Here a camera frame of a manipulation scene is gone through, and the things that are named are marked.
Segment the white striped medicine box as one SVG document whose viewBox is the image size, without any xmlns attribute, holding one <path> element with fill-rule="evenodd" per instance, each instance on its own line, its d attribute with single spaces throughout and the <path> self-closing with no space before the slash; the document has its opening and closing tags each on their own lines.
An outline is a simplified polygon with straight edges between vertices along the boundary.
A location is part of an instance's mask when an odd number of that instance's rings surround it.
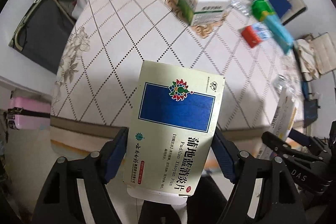
<svg viewBox="0 0 336 224">
<path fill-rule="evenodd" d="M 283 87 L 275 114 L 267 131 L 282 141 L 286 141 L 293 127 L 297 110 L 298 102 L 295 95 L 288 88 Z"/>
</svg>

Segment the cream blue medicine box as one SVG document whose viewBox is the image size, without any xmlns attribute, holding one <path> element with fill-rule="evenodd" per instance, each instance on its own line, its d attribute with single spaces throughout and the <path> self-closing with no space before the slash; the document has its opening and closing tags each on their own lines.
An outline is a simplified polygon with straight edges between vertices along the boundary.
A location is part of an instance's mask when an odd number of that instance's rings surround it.
<svg viewBox="0 0 336 224">
<path fill-rule="evenodd" d="M 221 75 L 144 61 L 127 137 L 130 196 L 181 205 L 195 193 L 221 110 Z"/>
</svg>

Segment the red blue small packet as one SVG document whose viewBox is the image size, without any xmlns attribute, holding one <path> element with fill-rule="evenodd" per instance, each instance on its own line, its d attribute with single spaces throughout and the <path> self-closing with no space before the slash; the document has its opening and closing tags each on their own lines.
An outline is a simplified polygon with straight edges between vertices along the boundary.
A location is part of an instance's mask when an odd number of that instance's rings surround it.
<svg viewBox="0 0 336 224">
<path fill-rule="evenodd" d="M 251 48 L 273 37 L 272 32 L 263 22 L 246 26 L 242 29 L 241 36 Z"/>
</svg>

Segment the green cyan rice bag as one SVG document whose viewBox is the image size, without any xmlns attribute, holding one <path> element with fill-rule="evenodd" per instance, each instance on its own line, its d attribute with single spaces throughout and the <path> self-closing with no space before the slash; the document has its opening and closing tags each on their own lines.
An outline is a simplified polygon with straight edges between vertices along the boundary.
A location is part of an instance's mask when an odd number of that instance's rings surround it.
<svg viewBox="0 0 336 224">
<path fill-rule="evenodd" d="M 252 2 L 251 11 L 259 22 L 263 22 L 268 27 L 275 41 L 287 55 L 293 48 L 294 38 L 284 27 L 270 2 L 268 0 L 255 0 Z"/>
</svg>

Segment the white green box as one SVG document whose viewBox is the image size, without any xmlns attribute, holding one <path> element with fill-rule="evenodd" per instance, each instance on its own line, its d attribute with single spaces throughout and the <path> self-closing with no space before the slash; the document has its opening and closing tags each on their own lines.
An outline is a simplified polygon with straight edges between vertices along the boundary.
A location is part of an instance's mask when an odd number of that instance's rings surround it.
<svg viewBox="0 0 336 224">
<path fill-rule="evenodd" d="M 190 26 L 220 21 L 230 4 L 230 0 L 178 0 L 178 6 Z"/>
</svg>

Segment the pink case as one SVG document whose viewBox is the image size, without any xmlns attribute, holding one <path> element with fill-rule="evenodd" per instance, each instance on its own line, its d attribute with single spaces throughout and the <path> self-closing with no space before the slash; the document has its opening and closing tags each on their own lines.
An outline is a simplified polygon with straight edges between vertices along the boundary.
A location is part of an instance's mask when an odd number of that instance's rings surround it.
<svg viewBox="0 0 336 224">
<path fill-rule="evenodd" d="M 7 125 L 15 130 L 37 130 L 50 126 L 51 105 L 31 98 L 11 98 Z"/>
</svg>

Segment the cream cloth on chair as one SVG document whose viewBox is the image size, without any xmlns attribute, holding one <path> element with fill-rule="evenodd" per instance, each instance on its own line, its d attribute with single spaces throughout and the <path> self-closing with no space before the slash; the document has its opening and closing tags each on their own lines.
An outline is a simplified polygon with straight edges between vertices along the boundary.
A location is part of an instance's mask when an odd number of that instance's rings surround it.
<svg viewBox="0 0 336 224">
<path fill-rule="evenodd" d="M 295 50 L 298 54 L 299 64 L 303 78 L 309 82 L 320 78 L 315 61 L 315 54 L 309 42 L 304 39 L 295 41 Z"/>
</svg>

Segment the white padded chair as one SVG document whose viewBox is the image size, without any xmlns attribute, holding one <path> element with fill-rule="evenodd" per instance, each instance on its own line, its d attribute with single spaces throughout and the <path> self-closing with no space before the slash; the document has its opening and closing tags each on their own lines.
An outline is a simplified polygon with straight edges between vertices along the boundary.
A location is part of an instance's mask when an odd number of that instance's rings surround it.
<svg viewBox="0 0 336 224">
<path fill-rule="evenodd" d="M 329 33 L 324 33 L 316 38 L 304 40 L 309 42 L 310 46 L 313 48 L 320 78 L 329 72 L 335 71 L 335 36 L 332 36 Z"/>
</svg>

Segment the dark grey suitcase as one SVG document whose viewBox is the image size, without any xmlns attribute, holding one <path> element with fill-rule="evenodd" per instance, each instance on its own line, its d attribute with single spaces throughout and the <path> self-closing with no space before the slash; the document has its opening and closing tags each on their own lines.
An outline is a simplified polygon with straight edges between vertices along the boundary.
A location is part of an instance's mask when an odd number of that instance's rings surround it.
<svg viewBox="0 0 336 224">
<path fill-rule="evenodd" d="M 58 0 L 40 0 L 20 21 L 9 47 L 56 74 L 74 25 Z"/>
</svg>

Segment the floral diamond pattern tablecloth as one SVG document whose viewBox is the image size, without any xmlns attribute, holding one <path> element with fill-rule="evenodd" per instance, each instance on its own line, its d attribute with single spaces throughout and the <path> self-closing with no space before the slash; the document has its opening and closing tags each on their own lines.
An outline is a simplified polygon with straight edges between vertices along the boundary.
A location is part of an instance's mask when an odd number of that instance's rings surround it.
<svg viewBox="0 0 336 224">
<path fill-rule="evenodd" d="M 284 55 L 272 39 L 251 48 L 241 37 L 254 22 L 232 8 L 220 22 L 191 27 L 176 0 L 89 0 L 60 60 L 52 148 L 84 156 L 127 126 L 145 60 L 223 75 L 219 127 L 235 139 L 261 134 L 278 104 L 275 81 L 287 77 L 297 93 L 301 85 L 293 54 Z"/>
</svg>

